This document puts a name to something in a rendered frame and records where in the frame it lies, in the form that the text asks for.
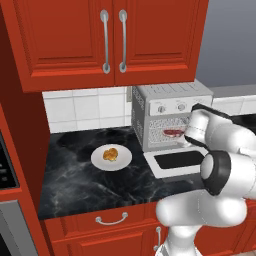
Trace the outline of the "red wall cupboard door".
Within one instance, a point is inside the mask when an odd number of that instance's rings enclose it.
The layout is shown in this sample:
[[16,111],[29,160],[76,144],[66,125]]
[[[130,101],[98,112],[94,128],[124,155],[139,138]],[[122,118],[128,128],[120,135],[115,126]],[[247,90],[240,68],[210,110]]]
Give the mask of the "red wall cupboard door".
[[[26,92],[97,88],[114,84],[114,69],[103,72],[104,28],[100,12],[112,0],[13,0],[25,64]],[[113,18],[108,18],[109,64]]]
[[[209,0],[113,0],[115,84],[190,82],[195,78]],[[127,12],[126,72],[121,73]]]

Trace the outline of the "red tall cabinet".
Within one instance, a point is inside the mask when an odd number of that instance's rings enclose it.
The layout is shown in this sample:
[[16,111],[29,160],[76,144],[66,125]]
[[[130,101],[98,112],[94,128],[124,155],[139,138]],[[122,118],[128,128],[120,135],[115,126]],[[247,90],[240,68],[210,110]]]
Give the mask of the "red tall cabinet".
[[37,256],[53,256],[38,219],[50,132],[42,94],[27,93],[23,43],[13,0],[0,0],[0,132],[18,186],[0,190],[0,202],[17,201]]

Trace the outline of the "black built-in appliance panel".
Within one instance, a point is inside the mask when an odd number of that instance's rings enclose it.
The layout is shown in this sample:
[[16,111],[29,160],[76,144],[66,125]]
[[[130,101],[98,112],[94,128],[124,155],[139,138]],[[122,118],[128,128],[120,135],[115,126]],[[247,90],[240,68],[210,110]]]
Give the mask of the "black built-in appliance panel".
[[19,182],[0,131],[0,190],[17,188]]

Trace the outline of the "red steak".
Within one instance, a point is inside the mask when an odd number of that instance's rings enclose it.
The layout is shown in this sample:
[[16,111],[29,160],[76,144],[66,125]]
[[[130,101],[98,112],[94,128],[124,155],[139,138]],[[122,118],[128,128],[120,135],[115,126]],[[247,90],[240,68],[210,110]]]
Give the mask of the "red steak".
[[180,137],[182,136],[184,131],[177,130],[177,129],[166,129],[163,130],[163,135],[169,136],[169,137]]

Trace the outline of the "red base cupboard door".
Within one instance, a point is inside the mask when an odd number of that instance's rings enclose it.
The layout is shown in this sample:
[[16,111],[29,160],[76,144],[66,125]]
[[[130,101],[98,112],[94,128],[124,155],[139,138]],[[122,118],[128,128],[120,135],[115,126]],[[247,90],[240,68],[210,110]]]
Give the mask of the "red base cupboard door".
[[256,250],[256,200],[247,200],[247,217],[242,224],[228,228],[203,226],[195,245],[203,256],[232,256]]
[[[109,233],[80,236],[52,243],[54,256],[154,256],[159,223],[124,228]],[[165,238],[161,227],[161,243]]]

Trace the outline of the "grey toaster oven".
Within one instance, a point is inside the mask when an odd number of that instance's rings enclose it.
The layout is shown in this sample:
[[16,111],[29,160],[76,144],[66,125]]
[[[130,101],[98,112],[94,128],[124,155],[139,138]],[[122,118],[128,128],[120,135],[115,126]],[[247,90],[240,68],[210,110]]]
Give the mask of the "grey toaster oven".
[[[163,135],[163,130],[184,131],[189,123],[192,107],[211,106],[213,92],[198,80],[194,82],[140,85],[132,87],[132,127],[144,152],[175,149],[179,137]],[[179,111],[178,105],[185,110]],[[164,113],[158,107],[166,108]]]

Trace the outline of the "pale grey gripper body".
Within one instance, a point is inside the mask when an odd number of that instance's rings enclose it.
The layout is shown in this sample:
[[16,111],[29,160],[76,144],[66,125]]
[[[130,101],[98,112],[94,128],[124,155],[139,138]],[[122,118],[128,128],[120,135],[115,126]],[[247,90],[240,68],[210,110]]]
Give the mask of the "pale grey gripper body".
[[180,136],[180,137],[177,139],[177,144],[180,145],[181,147],[184,147],[184,148],[187,148],[187,147],[190,147],[190,146],[191,146],[191,143],[188,142],[188,141],[185,139],[185,136],[184,136],[184,135]]

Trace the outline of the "steel built-in oven door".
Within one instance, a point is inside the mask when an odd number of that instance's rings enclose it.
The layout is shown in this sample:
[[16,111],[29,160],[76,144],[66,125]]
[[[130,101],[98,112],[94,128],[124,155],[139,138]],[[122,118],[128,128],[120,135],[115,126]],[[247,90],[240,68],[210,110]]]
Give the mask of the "steel built-in oven door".
[[39,256],[17,200],[0,202],[0,235],[11,256]]

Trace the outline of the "white round plate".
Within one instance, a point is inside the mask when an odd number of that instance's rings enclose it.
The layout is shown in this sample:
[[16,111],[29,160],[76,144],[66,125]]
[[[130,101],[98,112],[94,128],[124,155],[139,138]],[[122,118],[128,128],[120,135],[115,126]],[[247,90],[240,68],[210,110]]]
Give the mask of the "white round plate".
[[[109,161],[103,159],[103,153],[110,148],[116,148],[118,151],[118,157],[115,161]],[[103,171],[118,171],[127,167],[132,160],[132,153],[130,150],[122,145],[118,144],[106,144],[98,147],[91,154],[92,164]]]

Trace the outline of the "red drawer front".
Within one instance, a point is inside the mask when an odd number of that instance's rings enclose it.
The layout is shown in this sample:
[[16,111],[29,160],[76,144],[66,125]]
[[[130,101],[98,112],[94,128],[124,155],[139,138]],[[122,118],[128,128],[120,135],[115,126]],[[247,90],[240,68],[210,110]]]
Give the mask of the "red drawer front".
[[145,203],[41,220],[51,241],[156,223],[156,203]]

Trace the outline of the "golden brown bread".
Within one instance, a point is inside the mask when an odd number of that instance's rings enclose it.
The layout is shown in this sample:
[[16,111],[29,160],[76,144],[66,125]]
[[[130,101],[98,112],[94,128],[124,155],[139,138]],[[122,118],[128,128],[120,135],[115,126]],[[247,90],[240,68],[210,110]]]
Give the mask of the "golden brown bread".
[[103,159],[109,161],[115,161],[118,157],[118,151],[116,148],[110,148],[103,153]]

